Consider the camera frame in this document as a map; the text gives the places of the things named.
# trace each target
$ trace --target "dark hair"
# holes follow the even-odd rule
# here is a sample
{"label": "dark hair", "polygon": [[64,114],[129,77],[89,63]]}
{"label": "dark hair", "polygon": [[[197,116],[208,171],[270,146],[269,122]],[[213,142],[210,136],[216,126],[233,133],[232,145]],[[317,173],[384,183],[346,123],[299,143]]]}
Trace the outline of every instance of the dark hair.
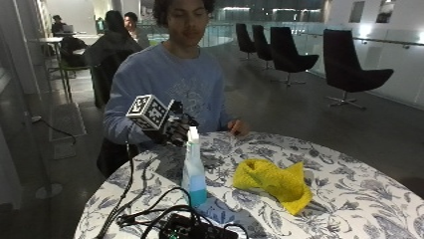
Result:
{"label": "dark hair", "polygon": [[109,31],[120,33],[124,38],[132,37],[128,29],[125,28],[124,18],[120,11],[111,10],[107,13],[105,21]]}
{"label": "dark hair", "polygon": [[139,22],[139,16],[135,12],[128,12],[124,16],[132,18],[133,22]]}
{"label": "dark hair", "polygon": [[[169,8],[173,0],[156,0],[154,4],[154,18],[157,19],[157,24],[161,27],[169,26]],[[204,0],[205,8],[209,13],[213,12],[214,0]]]}

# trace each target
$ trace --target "gray floor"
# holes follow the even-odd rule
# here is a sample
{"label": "gray floor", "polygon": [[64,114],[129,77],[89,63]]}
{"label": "gray floor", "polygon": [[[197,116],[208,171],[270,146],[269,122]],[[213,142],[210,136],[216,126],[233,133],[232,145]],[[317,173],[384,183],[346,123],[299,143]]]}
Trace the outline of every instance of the gray floor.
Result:
{"label": "gray floor", "polygon": [[[210,48],[225,71],[228,110],[242,117],[254,131],[297,137],[354,156],[419,192],[424,188],[424,112],[367,93],[354,94],[368,107],[329,107],[326,96],[341,96],[323,79],[310,73],[291,77],[306,85],[271,82],[283,80],[285,72],[262,71],[262,60],[241,61],[245,54],[237,45]],[[84,204],[105,180],[96,167],[101,145],[103,112],[95,107],[89,73],[77,73],[72,81],[87,134],[77,136],[76,156],[55,159],[55,147],[71,138],[49,141],[43,122],[32,124],[40,153],[53,183],[63,192],[51,199],[36,199],[44,185],[43,170],[31,146],[31,136],[14,106],[14,86],[0,95],[0,124],[8,140],[23,185],[23,206],[12,211],[0,206],[2,238],[72,238]],[[28,96],[32,113],[49,120],[49,108],[65,103],[60,81],[52,81],[53,93]]]}

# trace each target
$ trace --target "floral tablecloth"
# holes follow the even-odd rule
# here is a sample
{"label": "floral tablecloth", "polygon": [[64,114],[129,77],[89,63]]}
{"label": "floral tablecloth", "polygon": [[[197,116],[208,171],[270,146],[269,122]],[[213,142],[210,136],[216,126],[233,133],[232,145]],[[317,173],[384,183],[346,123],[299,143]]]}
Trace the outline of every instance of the floral tablecloth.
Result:
{"label": "floral tablecloth", "polygon": [[[209,201],[198,211],[216,225],[238,223],[250,238],[424,238],[424,200],[384,173],[305,140],[253,132],[236,139],[228,132],[202,134],[202,159],[208,169]],[[143,191],[147,170],[148,190],[125,213],[145,210],[182,179],[186,150],[160,146],[136,160],[135,184],[127,201]],[[313,200],[293,216],[274,197],[262,190],[232,187],[237,165],[246,158],[266,158],[281,168],[303,161],[305,181]],[[125,164],[107,180],[87,203],[75,238],[95,238],[120,199],[131,178]],[[181,192],[170,193],[160,208],[186,204]],[[145,226],[120,228],[112,224],[105,238],[140,238]],[[230,228],[245,238],[238,228]],[[157,238],[153,231],[149,238]]]}

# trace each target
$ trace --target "person in background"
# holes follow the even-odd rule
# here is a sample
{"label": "person in background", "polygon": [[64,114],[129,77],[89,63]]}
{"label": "person in background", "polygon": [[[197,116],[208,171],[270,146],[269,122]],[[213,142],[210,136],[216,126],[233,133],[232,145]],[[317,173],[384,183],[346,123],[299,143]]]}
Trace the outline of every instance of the person in background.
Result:
{"label": "person in background", "polygon": [[64,32],[64,25],[67,23],[63,23],[63,18],[60,15],[53,16],[55,23],[52,24],[52,33],[53,37],[59,37],[59,35]]}
{"label": "person in background", "polygon": [[137,26],[137,14],[135,12],[128,12],[124,16],[125,28],[129,30],[132,37],[139,42],[141,47],[147,49],[150,46],[150,41],[147,32]]}
{"label": "person in background", "polygon": [[143,131],[127,118],[137,96],[154,95],[164,104],[184,103],[198,121],[198,131],[228,130],[248,135],[245,121],[225,110],[224,75],[218,61],[200,47],[213,12],[214,0],[156,0],[154,17],[169,29],[170,39],[133,54],[115,75],[105,108],[105,137],[115,143],[152,144],[157,131]]}
{"label": "person in background", "polygon": [[144,48],[139,45],[124,26],[124,18],[119,11],[107,13],[105,35],[85,50],[84,57],[89,66],[99,66],[103,60],[119,51],[140,52]]}

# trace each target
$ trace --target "glass railing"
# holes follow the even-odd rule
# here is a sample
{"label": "glass railing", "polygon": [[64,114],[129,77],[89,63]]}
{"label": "glass railing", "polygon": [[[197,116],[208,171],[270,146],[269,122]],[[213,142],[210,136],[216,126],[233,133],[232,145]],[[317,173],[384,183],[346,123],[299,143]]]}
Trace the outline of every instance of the glass railing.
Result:
{"label": "glass railing", "polygon": [[[322,34],[326,28],[351,30],[357,47],[357,54],[362,68],[394,69],[395,74],[383,87],[371,91],[372,94],[396,102],[424,109],[424,33],[408,30],[372,28],[360,25],[351,28],[343,25],[325,25],[322,23],[302,22],[244,22],[252,34],[252,25],[262,25],[265,37],[269,41],[270,27],[290,27],[299,54],[318,55],[319,59],[310,70],[313,74],[325,77],[322,55]],[[226,44],[236,40],[236,22],[210,22],[202,47]],[[166,28],[154,23],[144,24],[153,44],[169,38]]]}
{"label": "glass railing", "polygon": [[[147,31],[152,46],[169,39],[170,35],[168,29],[158,27],[156,22],[149,21],[147,23],[144,21],[139,26]],[[213,47],[230,43],[233,39],[233,24],[209,23],[200,45],[201,47]]]}

